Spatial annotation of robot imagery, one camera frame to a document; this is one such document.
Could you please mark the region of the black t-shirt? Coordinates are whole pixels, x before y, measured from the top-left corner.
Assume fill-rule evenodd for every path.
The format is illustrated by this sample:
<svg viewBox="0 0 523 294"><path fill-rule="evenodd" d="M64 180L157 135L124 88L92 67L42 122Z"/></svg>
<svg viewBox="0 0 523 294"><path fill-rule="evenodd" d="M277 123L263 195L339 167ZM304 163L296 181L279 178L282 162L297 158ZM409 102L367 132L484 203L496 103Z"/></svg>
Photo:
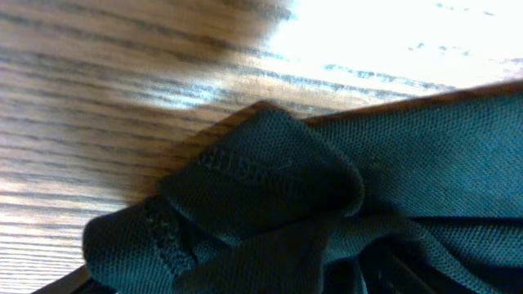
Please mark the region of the black t-shirt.
<svg viewBox="0 0 523 294"><path fill-rule="evenodd" d="M91 220L83 255L121 293L519 293L522 97L261 111Z"/></svg>

